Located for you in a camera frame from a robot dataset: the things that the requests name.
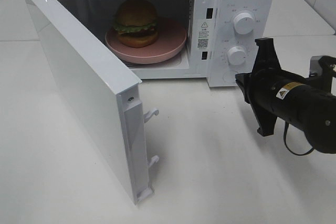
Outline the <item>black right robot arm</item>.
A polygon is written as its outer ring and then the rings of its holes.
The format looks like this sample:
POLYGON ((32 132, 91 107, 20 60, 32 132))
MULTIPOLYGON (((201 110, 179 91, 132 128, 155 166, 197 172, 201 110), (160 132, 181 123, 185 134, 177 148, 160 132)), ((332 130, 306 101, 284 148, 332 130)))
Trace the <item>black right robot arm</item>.
POLYGON ((281 68, 271 38, 255 39, 257 56, 250 73, 235 75, 245 102, 250 104, 262 136, 274 133, 278 118, 284 131, 293 125, 304 132, 311 145, 306 152, 335 154, 335 58, 315 56, 307 78, 281 68))

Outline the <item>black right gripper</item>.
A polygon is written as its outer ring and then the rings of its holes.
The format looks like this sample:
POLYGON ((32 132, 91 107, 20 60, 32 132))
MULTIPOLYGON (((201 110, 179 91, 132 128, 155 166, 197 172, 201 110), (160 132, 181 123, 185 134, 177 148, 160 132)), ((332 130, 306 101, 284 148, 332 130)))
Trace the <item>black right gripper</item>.
POLYGON ((257 132, 261 136, 274 134, 277 116, 271 109, 271 100, 280 89, 277 82, 291 79, 288 71, 282 70, 274 47, 273 38, 255 39, 258 52, 252 73, 238 73, 236 83, 241 89, 245 102, 249 103, 258 122, 257 132))

